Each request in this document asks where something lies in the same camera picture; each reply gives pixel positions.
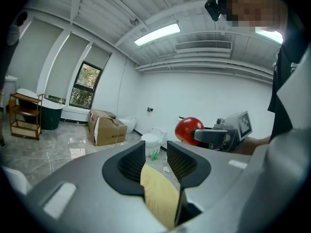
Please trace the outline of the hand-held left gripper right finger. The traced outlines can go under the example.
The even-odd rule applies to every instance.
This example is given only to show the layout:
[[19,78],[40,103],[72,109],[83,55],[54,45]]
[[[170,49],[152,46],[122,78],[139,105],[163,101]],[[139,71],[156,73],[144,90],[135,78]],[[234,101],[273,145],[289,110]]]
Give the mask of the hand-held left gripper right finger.
[[218,202],[246,169],[251,157],[167,142],[167,160],[180,184],[174,224],[204,213]]

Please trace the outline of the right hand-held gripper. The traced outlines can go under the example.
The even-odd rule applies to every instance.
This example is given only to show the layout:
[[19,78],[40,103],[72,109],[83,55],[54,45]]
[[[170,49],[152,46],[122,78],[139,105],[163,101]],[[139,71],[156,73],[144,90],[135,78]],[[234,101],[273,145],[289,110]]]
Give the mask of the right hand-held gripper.
[[218,118],[213,129],[196,129],[192,131],[193,139],[211,143],[213,150],[236,152],[243,140],[252,133],[248,111]]

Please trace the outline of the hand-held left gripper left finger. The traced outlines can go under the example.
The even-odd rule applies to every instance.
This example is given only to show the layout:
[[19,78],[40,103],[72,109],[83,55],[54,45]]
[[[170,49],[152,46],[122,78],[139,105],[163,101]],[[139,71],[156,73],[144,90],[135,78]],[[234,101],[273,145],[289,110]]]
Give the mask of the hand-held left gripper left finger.
[[53,233],[164,233],[140,184],[145,143],[76,158],[27,195],[36,219]]

